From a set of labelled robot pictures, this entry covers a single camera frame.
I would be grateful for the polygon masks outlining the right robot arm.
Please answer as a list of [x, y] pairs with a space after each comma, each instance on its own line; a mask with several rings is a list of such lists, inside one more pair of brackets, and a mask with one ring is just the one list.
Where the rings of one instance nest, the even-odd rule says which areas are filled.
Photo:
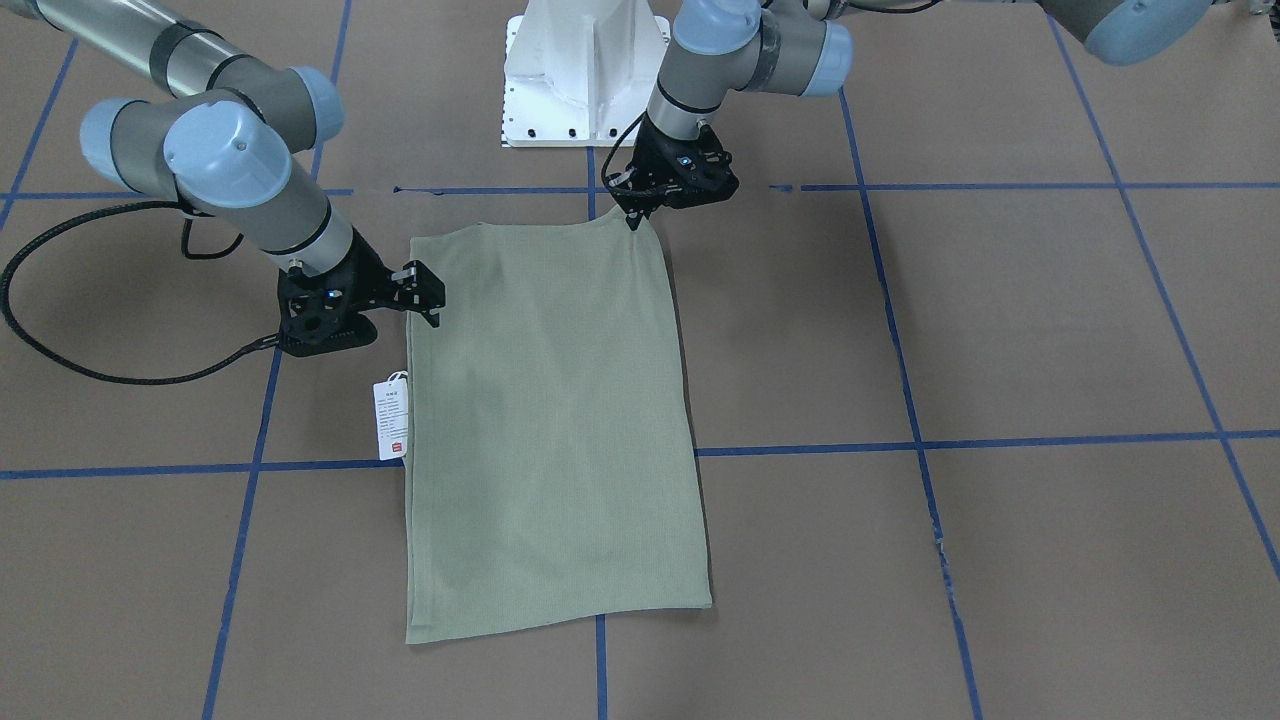
[[375, 307], [438, 325], [443, 283], [421, 263], [389, 269], [297, 161], [346, 122], [326, 73], [270, 67], [155, 1], [3, 8], [78, 38], [169, 95], [99, 102], [81, 123], [81, 151], [116, 184], [232, 224], [279, 269], [284, 325], [321, 334]]

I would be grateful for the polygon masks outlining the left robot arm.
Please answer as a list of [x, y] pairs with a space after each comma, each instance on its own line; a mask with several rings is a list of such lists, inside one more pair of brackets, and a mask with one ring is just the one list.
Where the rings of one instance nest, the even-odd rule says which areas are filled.
[[[947, 1], [682, 1], [646, 108], [623, 131], [635, 137], [625, 169], [600, 178], [626, 225], [660, 208], [732, 197], [732, 155], [712, 123], [730, 92], [836, 95], [850, 74], [854, 41], [838, 19], [852, 13], [909, 15]], [[1029, 1], [1084, 50], [1130, 67], [1171, 47], [1213, 1]]]

